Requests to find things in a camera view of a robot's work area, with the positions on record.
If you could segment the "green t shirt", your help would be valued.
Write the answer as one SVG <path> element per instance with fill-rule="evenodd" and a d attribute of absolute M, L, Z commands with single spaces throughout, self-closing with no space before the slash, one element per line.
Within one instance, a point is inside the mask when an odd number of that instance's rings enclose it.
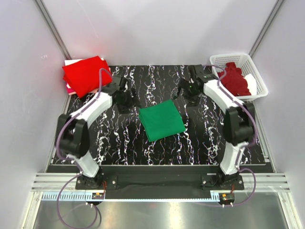
<path fill-rule="evenodd" d="M 182 117 L 173 100 L 141 108 L 139 110 L 139 119 L 150 142 L 185 131 Z"/>

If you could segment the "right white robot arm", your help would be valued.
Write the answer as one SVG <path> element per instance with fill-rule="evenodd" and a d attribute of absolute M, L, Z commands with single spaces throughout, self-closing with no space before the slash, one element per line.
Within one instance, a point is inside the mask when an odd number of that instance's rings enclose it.
<path fill-rule="evenodd" d="M 240 161 L 245 148 L 256 143 L 257 127 L 254 118 L 254 105 L 244 103 L 229 92 L 221 80 L 226 77 L 226 70 L 218 78 L 213 73 L 206 73 L 205 66 L 190 65 L 188 67 L 190 79 L 182 78 L 178 83 L 178 92 L 188 102 L 188 106 L 197 106 L 200 95 L 210 97 L 224 113 L 223 137 L 225 151 L 219 169 L 209 187 L 217 185 L 222 189 L 229 188 L 238 180 Z"/>

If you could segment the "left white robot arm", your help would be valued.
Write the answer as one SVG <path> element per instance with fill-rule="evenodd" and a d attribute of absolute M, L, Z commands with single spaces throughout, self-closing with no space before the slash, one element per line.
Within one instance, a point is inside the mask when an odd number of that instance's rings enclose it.
<path fill-rule="evenodd" d="M 119 113 L 127 114 L 139 107 L 139 99 L 129 79 L 114 76 L 113 81 L 97 93 L 79 110 L 61 114 L 56 129 L 56 154 L 62 160 L 73 161 L 80 169 L 85 185 L 93 189 L 103 183 L 102 169 L 94 161 L 90 149 L 89 128 L 106 110 L 117 106 Z"/>

